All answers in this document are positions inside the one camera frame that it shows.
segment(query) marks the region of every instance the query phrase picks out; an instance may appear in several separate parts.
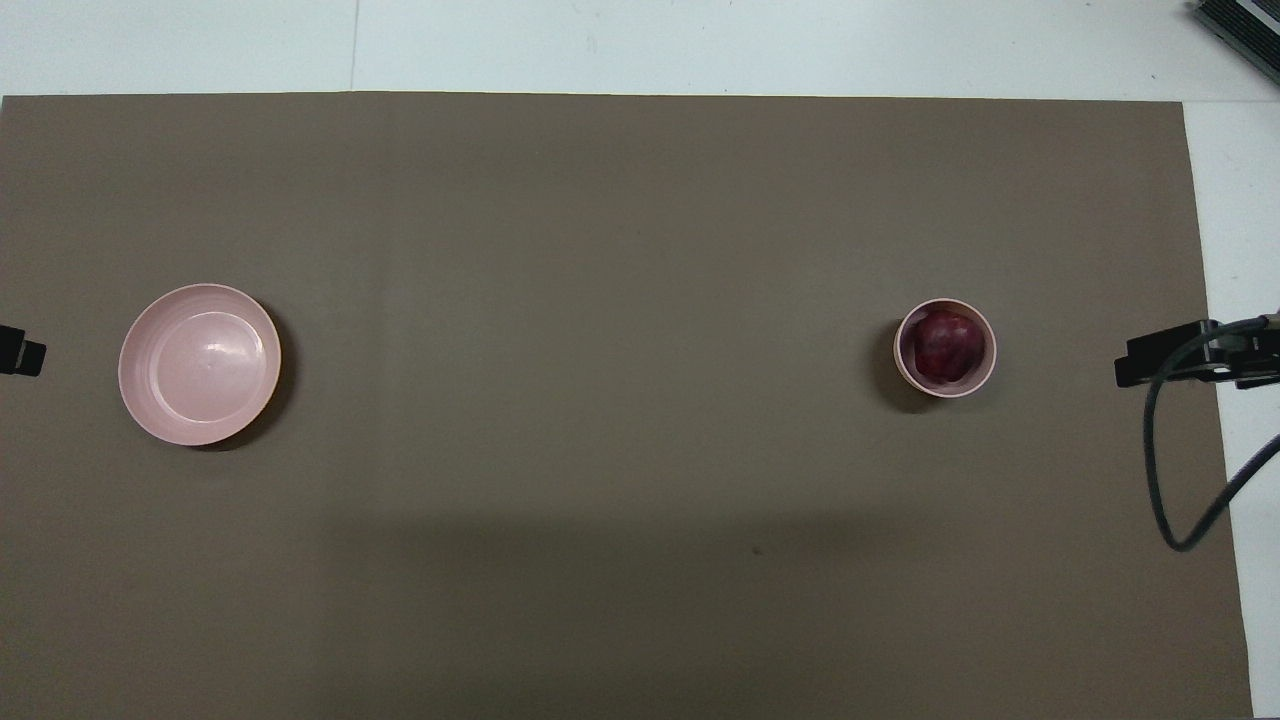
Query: bowl rim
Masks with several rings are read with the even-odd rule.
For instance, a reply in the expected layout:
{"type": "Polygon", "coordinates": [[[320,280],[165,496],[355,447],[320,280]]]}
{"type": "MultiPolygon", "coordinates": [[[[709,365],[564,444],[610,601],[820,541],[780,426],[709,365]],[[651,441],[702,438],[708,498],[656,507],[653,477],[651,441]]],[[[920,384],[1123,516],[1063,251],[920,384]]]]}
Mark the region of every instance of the bowl rim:
{"type": "Polygon", "coordinates": [[[279,329],[275,327],[274,318],[271,318],[271,314],[266,311],[266,309],[262,306],[261,302],[255,300],[247,292],[227,284],[210,283],[210,282],[191,283],[170,290],[169,292],[165,292],[160,297],[152,300],[151,304],[148,304],[141,313],[138,313],[138,316],[134,318],[133,323],[129,325],[129,331],[124,334],[124,341],[120,343],[120,352],[116,359],[116,386],[119,387],[120,398],[124,401],[125,410],[129,413],[133,420],[147,433],[165,442],[186,447],[212,445],[216,442],[221,442],[234,436],[236,433],[243,430],[253,420],[256,420],[259,415],[262,414],[262,410],[266,409],[268,404],[271,401],[271,397],[275,395],[276,388],[279,387],[282,354],[283,351],[280,347],[279,329]],[[269,352],[266,354],[266,365],[265,365],[268,378],[266,382],[264,382],[264,386],[268,389],[261,397],[257,397],[251,404],[246,405],[246,407],[252,407],[252,411],[248,413],[247,416],[242,419],[242,421],[238,420],[234,423],[221,423],[221,424],[206,423],[205,425],[207,425],[209,429],[212,430],[216,428],[216,432],[211,432],[206,437],[200,437],[198,439],[193,439],[180,433],[177,429],[179,427],[178,424],[157,425],[155,423],[147,421],[146,418],[141,415],[141,407],[134,405],[142,401],[133,397],[134,393],[132,392],[131,382],[127,378],[127,373],[131,369],[128,364],[129,350],[133,345],[140,342],[138,338],[145,332],[143,328],[146,325],[146,320],[150,319],[152,314],[160,313],[168,304],[173,302],[175,297],[180,297],[183,295],[198,293],[201,291],[214,295],[220,293],[234,297],[244,304],[246,310],[252,313],[255,315],[255,319],[262,322],[262,329],[266,331],[266,334],[265,336],[260,334],[259,337],[264,342],[264,345],[269,347],[269,352]]]}
{"type": "Polygon", "coordinates": [[[942,397],[950,400],[955,397],[965,397],[968,395],[978,392],[984,384],[987,384],[987,380],[991,379],[991,374],[996,370],[996,360],[998,352],[1000,350],[998,350],[998,343],[996,342],[996,331],[995,328],[991,327],[991,320],[988,320],[987,316],[983,315],[982,311],[974,307],[973,305],[955,297],[934,297],[932,300],[925,300],[924,302],[920,302],[915,307],[911,307],[911,310],[902,316],[902,320],[897,324],[897,331],[893,333],[893,364],[897,366],[899,374],[901,374],[902,379],[905,379],[911,387],[925,395],[932,395],[933,397],[942,397]],[[925,387],[911,374],[911,372],[906,368],[906,361],[902,359],[902,333],[906,331],[908,320],[910,320],[913,315],[915,315],[924,307],[938,302],[954,302],[973,313],[974,316],[979,320],[983,336],[988,341],[987,345],[989,345],[987,350],[991,352],[991,364],[987,365],[987,372],[973,387],[959,392],[950,392],[950,393],[940,392],[937,389],[925,387]]]}

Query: pink plate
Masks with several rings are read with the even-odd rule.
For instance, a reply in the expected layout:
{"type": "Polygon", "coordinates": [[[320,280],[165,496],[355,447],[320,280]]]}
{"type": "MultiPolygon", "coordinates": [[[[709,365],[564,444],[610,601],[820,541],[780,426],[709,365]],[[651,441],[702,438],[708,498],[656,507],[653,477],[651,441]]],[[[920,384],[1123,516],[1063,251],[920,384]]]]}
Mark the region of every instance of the pink plate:
{"type": "Polygon", "coordinates": [[[266,310],[223,284],[189,284],[138,315],[120,348],[120,397],[142,429],[209,445],[244,429],[280,377],[266,310]]]}

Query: pink cup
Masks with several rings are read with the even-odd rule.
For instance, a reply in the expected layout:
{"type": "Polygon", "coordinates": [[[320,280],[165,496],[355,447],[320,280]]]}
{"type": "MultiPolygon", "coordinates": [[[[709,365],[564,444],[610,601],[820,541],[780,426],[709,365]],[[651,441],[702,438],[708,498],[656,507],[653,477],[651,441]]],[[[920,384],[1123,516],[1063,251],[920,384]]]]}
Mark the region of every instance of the pink cup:
{"type": "Polygon", "coordinates": [[[927,300],[908,313],[906,318],[902,318],[902,322],[897,325],[897,332],[893,333],[893,364],[897,365],[897,372],[902,374],[902,378],[923,393],[934,397],[964,397],[986,384],[987,378],[991,377],[991,372],[996,369],[996,333],[991,329],[991,323],[987,322],[987,318],[968,302],[950,297],[927,300]],[[915,369],[915,342],[911,337],[911,331],[916,323],[934,310],[950,310],[957,315],[964,315],[978,323],[978,327],[982,329],[982,338],[984,341],[982,361],[974,369],[969,370],[965,377],[954,383],[929,379],[915,369]]]}

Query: black clamp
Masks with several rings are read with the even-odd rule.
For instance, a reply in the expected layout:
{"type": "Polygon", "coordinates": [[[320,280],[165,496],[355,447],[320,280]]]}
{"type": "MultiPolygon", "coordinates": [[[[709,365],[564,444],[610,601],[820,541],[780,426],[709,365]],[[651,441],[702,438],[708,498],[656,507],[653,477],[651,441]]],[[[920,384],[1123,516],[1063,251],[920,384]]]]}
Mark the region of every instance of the black clamp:
{"type": "MultiPolygon", "coordinates": [[[[1128,355],[1116,359],[1116,384],[1133,387],[1151,382],[1161,363],[1185,342],[1219,327],[1217,320],[1197,320],[1135,337],[1126,343],[1128,355]]],[[[1280,383],[1280,332],[1276,323],[1256,332],[1231,334],[1210,341],[1174,365],[1169,380],[1197,379],[1206,383],[1235,380],[1248,389],[1280,383]]]]}
{"type": "Polygon", "coordinates": [[[35,378],[45,365],[45,346],[23,340],[24,331],[0,325],[0,373],[35,378]]]}

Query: black cable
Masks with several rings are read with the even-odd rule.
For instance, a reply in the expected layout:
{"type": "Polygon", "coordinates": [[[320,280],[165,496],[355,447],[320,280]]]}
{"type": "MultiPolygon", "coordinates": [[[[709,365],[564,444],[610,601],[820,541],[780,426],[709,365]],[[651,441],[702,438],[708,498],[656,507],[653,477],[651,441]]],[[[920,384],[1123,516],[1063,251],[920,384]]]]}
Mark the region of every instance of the black cable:
{"type": "Polygon", "coordinates": [[[1151,493],[1151,509],[1156,512],[1156,525],[1160,528],[1160,537],[1165,538],[1165,543],[1176,550],[1178,552],[1187,552],[1188,550],[1196,547],[1196,543],[1204,537],[1204,533],[1213,525],[1219,515],[1226,510],[1228,503],[1235,497],[1235,493],[1240,492],[1244,483],[1249,482],[1267,460],[1275,457],[1280,454],[1280,436],[1271,438],[1270,442],[1262,446],[1262,450],[1256,452],[1253,457],[1245,462],[1239,471],[1226,483],[1222,492],[1217,493],[1213,502],[1210,503],[1204,515],[1201,516],[1192,532],[1184,538],[1178,539],[1174,537],[1174,530],[1169,527],[1169,518],[1165,516],[1165,502],[1160,497],[1160,482],[1156,475],[1156,397],[1160,395],[1160,387],[1165,384],[1169,375],[1174,372],[1174,368],[1183,361],[1184,357],[1203,347],[1207,342],[1229,334],[1249,333],[1266,328],[1268,324],[1267,318],[1249,318],[1248,320],[1236,320],[1234,323],[1226,323],[1225,325],[1219,325],[1208,332],[1201,333],[1199,337],[1190,340],[1178,347],[1165,363],[1156,370],[1156,374],[1151,378],[1151,388],[1147,391],[1147,405],[1142,413],[1142,451],[1147,461],[1147,491],[1151,493]]]}

